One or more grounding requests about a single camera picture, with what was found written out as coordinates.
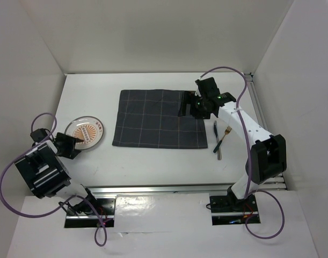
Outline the orange sunburst patterned plate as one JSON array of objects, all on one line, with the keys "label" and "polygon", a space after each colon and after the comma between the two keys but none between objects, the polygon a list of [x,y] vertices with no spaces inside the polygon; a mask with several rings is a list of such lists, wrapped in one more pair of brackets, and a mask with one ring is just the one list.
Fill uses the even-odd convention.
[{"label": "orange sunburst patterned plate", "polygon": [[73,120],[65,129],[64,133],[71,137],[80,139],[76,143],[76,149],[85,151],[95,147],[104,137],[104,125],[96,117],[82,116]]}]

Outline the dark checked cloth placemat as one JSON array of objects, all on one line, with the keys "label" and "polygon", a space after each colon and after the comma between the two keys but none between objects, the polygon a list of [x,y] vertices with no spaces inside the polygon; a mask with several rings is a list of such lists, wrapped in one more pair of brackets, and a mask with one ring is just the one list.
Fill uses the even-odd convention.
[{"label": "dark checked cloth placemat", "polygon": [[182,95],[179,90],[122,90],[112,145],[206,149],[203,120],[178,115]]}]

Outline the green handled gold fork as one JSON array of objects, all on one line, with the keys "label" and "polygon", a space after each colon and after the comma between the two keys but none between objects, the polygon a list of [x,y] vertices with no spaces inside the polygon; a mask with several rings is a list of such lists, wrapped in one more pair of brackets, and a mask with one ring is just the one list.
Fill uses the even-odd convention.
[{"label": "green handled gold fork", "polygon": [[224,131],[224,136],[221,138],[221,140],[218,141],[216,147],[213,150],[213,153],[217,153],[220,149],[220,146],[224,140],[224,138],[232,131],[232,128],[230,126],[228,126],[225,131]]}]

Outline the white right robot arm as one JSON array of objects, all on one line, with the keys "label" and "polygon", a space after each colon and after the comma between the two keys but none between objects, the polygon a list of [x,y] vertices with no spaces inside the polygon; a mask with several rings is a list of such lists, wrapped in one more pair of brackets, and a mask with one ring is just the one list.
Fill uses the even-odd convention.
[{"label": "white right robot arm", "polygon": [[228,124],[246,144],[244,175],[227,190],[227,207],[237,211],[261,184],[287,169],[286,140],[262,128],[232,94],[221,93],[214,78],[196,80],[196,84],[197,91],[183,92],[178,115],[190,114],[195,119],[210,119],[214,115]]}]

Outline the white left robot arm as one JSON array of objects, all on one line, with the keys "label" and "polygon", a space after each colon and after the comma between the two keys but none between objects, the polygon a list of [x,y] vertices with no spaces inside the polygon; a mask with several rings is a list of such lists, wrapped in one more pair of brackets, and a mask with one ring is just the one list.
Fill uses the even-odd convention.
[{"label": "white left robot arm", "polygon": [[36,197],[53,197],[71,184],[69,172],[60,158],[74,159],[81,152],[76,146],[83,140],[63,133],[53,138],[46,128],[32,129],[30,137],[34,141],[32,149],[14,165]]}]

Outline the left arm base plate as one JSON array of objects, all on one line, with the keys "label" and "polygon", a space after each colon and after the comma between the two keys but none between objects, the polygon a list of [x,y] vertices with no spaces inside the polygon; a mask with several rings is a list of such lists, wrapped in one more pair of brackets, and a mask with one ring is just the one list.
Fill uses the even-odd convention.
[{"label": "left arm base plate", "polygon": [[[80,204],[82,205],[81,211],[75,208],[66,214],[64,228],[97,228],[100,226],[99,219],[92,209],[84,202],[80,202]],[[115,196],[97,199],[95,209],[106,228],[114,227],[115,205]]]}]

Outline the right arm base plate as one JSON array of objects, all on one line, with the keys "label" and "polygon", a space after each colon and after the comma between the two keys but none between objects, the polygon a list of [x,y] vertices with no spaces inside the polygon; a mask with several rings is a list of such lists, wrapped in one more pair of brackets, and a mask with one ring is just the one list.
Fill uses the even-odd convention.
[{"label": "right arm base plate", "polygon": [[212,224],[240,225],[260,224],[257,200],[254,195],[238,204],[231,204],[227,196],[210,196],[206,208],[211,212]]}]

